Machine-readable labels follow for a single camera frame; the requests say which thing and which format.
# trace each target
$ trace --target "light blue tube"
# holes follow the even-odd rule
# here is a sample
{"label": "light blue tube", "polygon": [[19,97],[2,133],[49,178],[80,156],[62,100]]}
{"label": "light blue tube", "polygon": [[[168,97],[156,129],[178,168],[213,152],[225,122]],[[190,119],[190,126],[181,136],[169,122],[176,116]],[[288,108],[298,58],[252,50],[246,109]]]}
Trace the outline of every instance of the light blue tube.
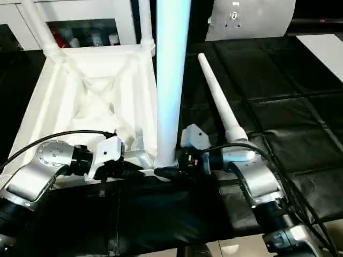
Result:
{"label": "light blue tube", "polygon": [[157,0],[156,167],[172,167],[180,114],[184,61],[191,0]]}

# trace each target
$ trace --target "white rod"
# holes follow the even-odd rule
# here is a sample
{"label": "white rod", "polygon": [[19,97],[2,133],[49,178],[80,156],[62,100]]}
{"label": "white rod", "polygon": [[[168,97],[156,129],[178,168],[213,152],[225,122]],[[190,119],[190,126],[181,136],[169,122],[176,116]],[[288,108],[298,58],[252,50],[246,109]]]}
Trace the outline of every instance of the white rod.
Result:
{"label": "white rod", "polygon": [[177,164],[175,147],[190,8],[191,0],[157,1],[158,168]]}
{"label": "white rod", "polygon": [[139,0],[139,17],[140,17],[140,44],[151,51],[152,56],[155,55],[155,41],[152,37],[151,29],[151,11],[150,0]]}
{"label": "white rod", "polygon": [[244,129],[239,125],[232,109],[221,90],[221,87],[208,63],[206,56],[201,53],[198,55],[200,65],[210,88],[218,113],[225,128],[225,137],[228,142],[236,140],[248,140]]}
{"label": "white rod", "polygon": [[35,3],[32,0],[21,0],[21,4],[39,35],[39,45],[43,49],[44,54],[53,59],[54,57],[61,56],[62,51],[58,47],[48,25],[40,17]]}

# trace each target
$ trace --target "cable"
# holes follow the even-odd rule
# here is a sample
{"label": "cable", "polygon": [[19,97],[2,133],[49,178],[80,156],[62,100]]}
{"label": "cable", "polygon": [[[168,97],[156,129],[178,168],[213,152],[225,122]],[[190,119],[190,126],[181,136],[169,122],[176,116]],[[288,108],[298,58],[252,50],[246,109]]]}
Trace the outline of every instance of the cable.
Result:
{"label": "cable", "polygon": [[[264,159],[266,159],[269,163],[273,163],[271,157],[267,153],[265,153],[263,150],[259,149],[256,146],[250,145],[248,143],[228,143],[222,146],[215,146],[215,147],[210,147],[208,149],[202,150],[201,154],[203,153],[208,153],[214,150],[226,148],[226,147],[244,147],[250,150],[253,150],[254,152],[258,153],[261,155]],[[286,191],[287,198],[289,201],[291,201],[292,205],[296,208],[297,214],[301,218],[301,221],[309,227],[309,229],[314,233],[314,235],[323,243],[323,245],[328,248],[330,251],[331,255],[333,257],[339,256],[338,249],[336,245],[334,244],[332,238],[330,237],[329,233],[326,230],[326,227],[324,226],[323,222],[320,220],[318,214],[315,212],[313,207],[310,205],[310,203],[307,201],[307,199],[304,197],[304,195],[301,193],[299,188],[294,184],[294,182],[290,179],[289,175],[284,172],[280,171],[280,169],[276,169],[281,183]],[[315,223],[317,223],[323,232],[326,240],[319,234],[319,232],[313,227],[311,224],[308,216],[305,213],[305,210],[302,208],[300,203],[303,203],[309,213],[313,216]]]}
{"label": "cable", "polygon": [[64,132],[60,132],[60,133],[55,133],[55,134],[51,134],[48,135],[46,137],[43,137],[41,139],[38,139],[32,143],[30,143],[29,145],[23,147],[21,150],[17,151],[15,154],[13,154],[11,157],[9,157],[1,166],[0,166],[0,174],[2,173],[3,169],[10,163],[12,162],[15,158],[17,158],[20,154],[26,152],[27,150],[29,150],[31,147],[34,147],[36,145],[38,145],[39,143],[42,143],[48,139],[51,138],[55,138],[55,137],[60,137],[62,135],[70,135],[70,134],[82,134],[82,133],[88,133],[88,134],[102,134],[104,135],[106,138],[110,138],[114,135],[116,135],[116,133],[110,133],[110,132],[105,132],[105,131],[99,131],[99,130],[72,130],[72,131],[64,131]]}

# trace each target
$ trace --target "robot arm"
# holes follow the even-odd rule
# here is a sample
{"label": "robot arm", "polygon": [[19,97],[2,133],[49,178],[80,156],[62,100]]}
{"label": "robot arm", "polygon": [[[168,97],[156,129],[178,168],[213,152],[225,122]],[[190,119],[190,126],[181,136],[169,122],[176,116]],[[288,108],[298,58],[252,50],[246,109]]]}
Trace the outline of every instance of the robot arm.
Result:
{"label": "robot arm", "polygon": [[304,255],[296,256],[322,256],[312,233],[289,210],[284,189],[264,159],[243,147],[256,149],[256,146],[244,140],[233,143],[231,147],[214,147],[208,151],[208,136],[194,124],[182,132],[182,139],[182,145],[189,149],[186,151],[189,158],[186,156],[185,159],[191,160],[185,167],[198,163],[198,168],[205,174],[211,174],[212,170],[223,170],[237,175],[244,197],[263,231],[269,252],[279,256],[299,253]]}
{"label": "robot arm", "polygon": [[57,140],[39,145],[33,159],[0,190],[0,252],[15,243],[59,175],[74,174],[91,180],[106,162],[122,163],[123,159],[124,146],[118,137],[100,142],[94,153],[86,146]]}

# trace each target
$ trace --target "black cloth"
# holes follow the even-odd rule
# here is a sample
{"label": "black cloth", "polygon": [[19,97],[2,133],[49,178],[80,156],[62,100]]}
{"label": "black cloth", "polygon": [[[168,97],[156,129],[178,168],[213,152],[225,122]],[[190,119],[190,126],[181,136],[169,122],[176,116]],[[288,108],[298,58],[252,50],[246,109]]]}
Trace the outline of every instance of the black cloth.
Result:
{"label": "black cloth", "polygon": [[[296,38],[192,45],[179,137],[195,123],[212,145],[225,142],[224,129],[199,52],[250,140],[273,155],[323,221],[342,218],[342,82]],[[233,175],[218,172],[197,183],[145,178],[107,186],[105,198],[98,197],[99,185],[53,191],[13,255],[132,255],[260,232]]]}
{"label": "black cloth", "polygon": [[7,52],[0,53],[0,60],[2,163],[10,153],[21,119],[43,68],[45,56],[42,51]]}

